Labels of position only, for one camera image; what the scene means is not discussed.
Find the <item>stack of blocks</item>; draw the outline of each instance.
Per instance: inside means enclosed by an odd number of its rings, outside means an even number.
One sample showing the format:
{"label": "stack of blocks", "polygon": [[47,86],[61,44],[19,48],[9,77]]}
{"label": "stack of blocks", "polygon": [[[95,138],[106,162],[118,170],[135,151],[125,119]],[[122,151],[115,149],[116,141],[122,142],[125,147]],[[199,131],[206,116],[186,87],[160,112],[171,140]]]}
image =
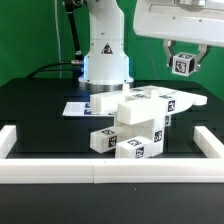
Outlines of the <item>stack of blocks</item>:
{"label": "stack of blocks", "polygon": [[115,158],[148,158],[163,152],[164,128],[171,115],[207,103],[205,96],[146,86],[91,95],[92,113],[114,113],[114,126],[91,133],[90,147]]}

